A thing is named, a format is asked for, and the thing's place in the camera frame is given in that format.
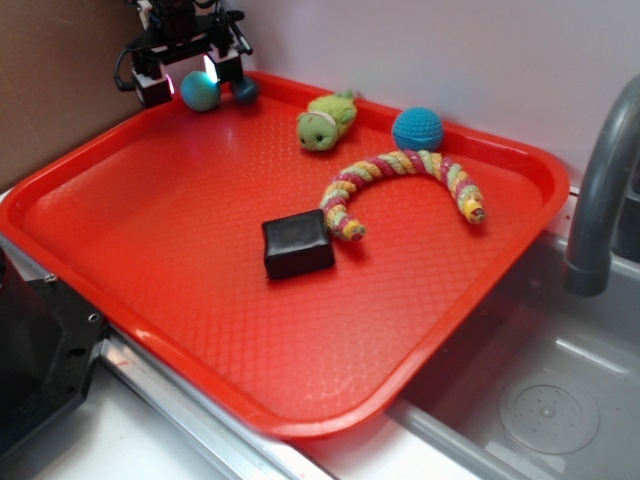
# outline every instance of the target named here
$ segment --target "white wall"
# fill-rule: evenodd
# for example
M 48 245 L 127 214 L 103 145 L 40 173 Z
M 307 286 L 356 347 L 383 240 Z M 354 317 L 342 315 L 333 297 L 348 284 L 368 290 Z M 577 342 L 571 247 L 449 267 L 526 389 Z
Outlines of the white wall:
M 579 184 L 615 97 L 640 73 L 637 0 L 230 0 L 247 69 L 543 148 Z

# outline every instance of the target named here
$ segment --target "stuffed frog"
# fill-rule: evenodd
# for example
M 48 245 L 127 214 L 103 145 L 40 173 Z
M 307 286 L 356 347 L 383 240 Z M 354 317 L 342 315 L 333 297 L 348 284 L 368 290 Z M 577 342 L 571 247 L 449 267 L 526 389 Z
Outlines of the stuffed frog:
M 312 152 L 333 148 L 353 124 L 356 113 L 351 90 L 316 98 L 307 112 L 298 116 L 300 145 Z

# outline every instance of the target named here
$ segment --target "striped knitted toy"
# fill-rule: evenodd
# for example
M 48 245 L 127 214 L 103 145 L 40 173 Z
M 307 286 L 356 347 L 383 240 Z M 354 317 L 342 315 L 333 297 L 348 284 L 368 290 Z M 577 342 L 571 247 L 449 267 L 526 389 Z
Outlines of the striped knitted toy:
M 469 223 L 478 224 L 484 220 L 480 189 L 459 164 L 449 157 L 443 159 L 439 153 L 403 150 L 357 162 L 333 179 L 320 202 L 327 229 L 341 240 L 361 240 L 366 228 L 347 213 L 346 201 L 350 195 L 375 179 L 407 173 L 432 175 L 449 189 L 458 210 Z

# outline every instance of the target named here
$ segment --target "black box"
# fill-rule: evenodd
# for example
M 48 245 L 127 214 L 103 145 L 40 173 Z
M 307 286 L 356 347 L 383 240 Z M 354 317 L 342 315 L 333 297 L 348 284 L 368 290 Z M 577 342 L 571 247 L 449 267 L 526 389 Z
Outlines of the black box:
M 301 275 L 335 264 L 322 210 L 262 224 L 264 265 L 272 280 Z

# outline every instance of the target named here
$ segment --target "tray rim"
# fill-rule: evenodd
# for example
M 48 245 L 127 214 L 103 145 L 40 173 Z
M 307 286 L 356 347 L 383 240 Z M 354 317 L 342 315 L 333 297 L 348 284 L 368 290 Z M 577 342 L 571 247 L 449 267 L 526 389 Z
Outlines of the tray rim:
M 266 73 L 249 72 L 261 87 L 261 95 L 294 104 L 304 109 L 311 99 L 330 93 L 329 90 L 305 85 L 292 80 L 283 79 Z M 74 286 L 89 301 L 100 306 L 108 318 L 135 317 L 137 323 L 149 324 L 141 315 L 136 314 L 124 305 L 119 299 L 106 295 L 83 274 L 69 268 L 63 260 L 54 253 L 44 248 L 27 232 L 20 228 L 20 220 L 40 198 L 63 185 L 71 178 L 75 178 L 92 166 L 100 163 L 111 153 L 118 151 L 128 144 L 132 136 L 145 135 L 156 126 L 170 120 L 173 116 L 188 111 L 183 102 L 174 99 L 172 102 L 151 110 L 144 110 L 132 118 L 116 125 L 95 139 L 62 156 L 45 168 L 28 176 L 19 182 L 0 203 L 0 231 L 6 237 L 31 256 L 45 269 L 55 272 L 70 285 Z M 367 100 L 358 101 L 359 122 L 364 126 L 373 126 L 376 130 L 391 131 L 393 121 L 400 112 L 399 109 L 378 105 Z M 471 288 L 465 291 L 460 299 L 445 313 L 434 325 L 430 337 L 436 341 L 422 338 L 420 342 L 406 355 L 405 359 L 385 378 L 381 385 L 376 387 L 373 393 L 359 404 L 352 405 L 348 410 L 332 417 L 324 417 L 318 420 L 301 421 L 291 420 L 268 411 L 262 404 L 251 398 L 248 394 L 238 389 L 224 377 L 206 369 L 200 361 L 190 358 L 187 352 L 177 348 L 170 342 L 165 342 L 157 335 L 145 338 L 144 348 L 150 351 L 168 364 L 173 370 L 196 385 L 214 400 L 207 384 L 216 380 L 218 395 L 223 395 L 233 401 L 223 401 L 222 405 L 241 419 L 265 433 L 288 439 L 309 438 L 324 436 L 351 427 L 364 421 L 372 415 L 382 411 L 388 406 L 395 395 L 389 392 L 399 392 L 415 373 L 431 357 L 434 351 L 434 343 L 440 344 L 464 321 L 466 314 L 481 301 L 491 288 L 502 278 L 515 261 L 535 241 L 544 230 L 553 216 L 564 205 L 569 194 L 569 177 L 560 161 L 550 153 L 496 135 L 473 130 L 458 124 L 444 121 L 446 130 L 445 144 L 456 144 L 460 139 L 471 142 L 475 149 L 490 148 L 503 149 L 509 155 L 517 155 L 521 162 L 508 162 L 497 165 L 522 176 L 529 177 L 532 172 L 546 178 L 543 184 L 535 185 L 542 196 L 542 207 L 537 214 L 515 234 L 505 248 L 494 257 L 491 268 L 485 269 L 473 282 Z M 527 159 L 535 159 L 535 162 L 527 162 Z M 478 292 L 478 284 L 482 284 L 482 292 Z M 442 321 L 446 317 L 460 318 L 455 322 L 455 328 L 444 328 L 444 324 L 451 322 Z

